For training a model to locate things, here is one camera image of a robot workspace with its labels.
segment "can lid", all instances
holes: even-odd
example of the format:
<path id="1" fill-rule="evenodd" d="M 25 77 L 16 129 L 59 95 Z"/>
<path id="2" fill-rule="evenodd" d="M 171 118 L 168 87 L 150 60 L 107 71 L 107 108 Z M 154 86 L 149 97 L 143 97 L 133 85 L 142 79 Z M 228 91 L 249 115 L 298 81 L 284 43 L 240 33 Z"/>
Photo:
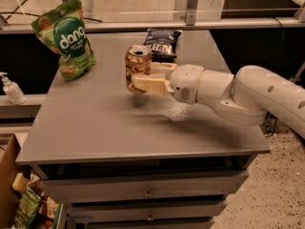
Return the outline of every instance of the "can lid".
<path id="1" fill-rule="evenodd" d="M 129 48 L 128 52 L 134 56 L 146 56 L 151 50 L 144 45 L 133 45 Z"/>

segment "drawer handle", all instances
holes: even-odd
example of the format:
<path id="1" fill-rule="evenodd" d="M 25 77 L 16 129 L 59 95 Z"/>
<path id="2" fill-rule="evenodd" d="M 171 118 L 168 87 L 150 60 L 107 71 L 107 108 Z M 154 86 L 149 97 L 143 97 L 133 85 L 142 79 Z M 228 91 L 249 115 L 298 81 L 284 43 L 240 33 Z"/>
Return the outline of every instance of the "drawer handle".
<path id="1" fill-rule="evenodd" d="M 152 197 L 153 197 L 153 194 L 151 193 L 151 190 L 149 188 L 147 188 L 144 198 L 152 198 Z"/>
<path id="2" fill-rule="evenodd" d="M 147 221 L 153 221 L 153 220 L 154 220 L 154 218 L 153 218 L 152 214 L 150 213 L 149 216 L 147 217 Z"/>

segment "cardboard box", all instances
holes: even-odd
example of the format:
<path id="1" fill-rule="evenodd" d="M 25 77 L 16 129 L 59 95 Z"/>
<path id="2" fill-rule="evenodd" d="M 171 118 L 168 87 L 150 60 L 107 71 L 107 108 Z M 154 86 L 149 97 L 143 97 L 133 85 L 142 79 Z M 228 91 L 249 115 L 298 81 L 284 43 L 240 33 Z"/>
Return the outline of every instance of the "cardboard box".
<path id="1" fill-rule="evenodd" d="M 15 162 L 20 146 L 15 135 L 11 135 L 5 153 L 0 157 L 0 228 L 11 228 L 18 207 L 18 196 L 10 188 L 21 166 Z"/>

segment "green snack bag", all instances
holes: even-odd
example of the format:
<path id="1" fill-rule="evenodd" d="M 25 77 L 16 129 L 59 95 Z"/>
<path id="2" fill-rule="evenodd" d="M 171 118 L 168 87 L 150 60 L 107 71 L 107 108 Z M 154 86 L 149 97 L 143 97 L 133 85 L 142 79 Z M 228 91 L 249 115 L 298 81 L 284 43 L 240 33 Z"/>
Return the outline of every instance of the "green snack bag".
<path id="1" fill-rule="evenodd" d="M 12 228 L 31 228 L 32 222 L 37 215 L 40 201 L 41 198 L 30 187 L 27 187 L 20 199 Z"/>
<path id="2" fill-rule="evenodd" d="M 69 0 L 39 16 L 31 23 L 37 38 L 60 54 L 59 71 L 67 80 L 88 71 L 95 64 L 94 53 L 85 34 L 80 0 Z"/>

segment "drawer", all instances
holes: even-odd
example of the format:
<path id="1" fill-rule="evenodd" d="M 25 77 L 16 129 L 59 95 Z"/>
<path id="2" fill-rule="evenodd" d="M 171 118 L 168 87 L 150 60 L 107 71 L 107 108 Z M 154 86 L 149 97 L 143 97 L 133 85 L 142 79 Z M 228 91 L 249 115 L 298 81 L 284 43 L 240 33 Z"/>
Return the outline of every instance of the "drawer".
<path id="1" fill-rule="evenodd" d="M 239 157 L 244 163 L 249 159 L 248 156 Z M 63 180 L 245 170 L 244 165 L 239 166 L 239 164 L 240 162 L 233 162 L 233 156 L 172 156 L 161 159 L 39 164 L 39 169 L 49 179 Z"/>
<path id="2" fill-rule="evenodd" d="M 86 225 L 85 229 L 210 229 L 213 219 L 165 219 L 145 222 L 111 222 Z"/>
<path id="3" fill-rule="evenodd" d="M 46 180 L 42 188 L 58 203 L 228 195 L 248 177 L 246 171 Z"/>
<path id="4" fill-rule="evenodd" d="M 154 221 L 160 219 L 212 218 L 227 206 L 225 200 L 195 198 L 188 201 L 139 202 L 69 207 L 77 223 Z"/>

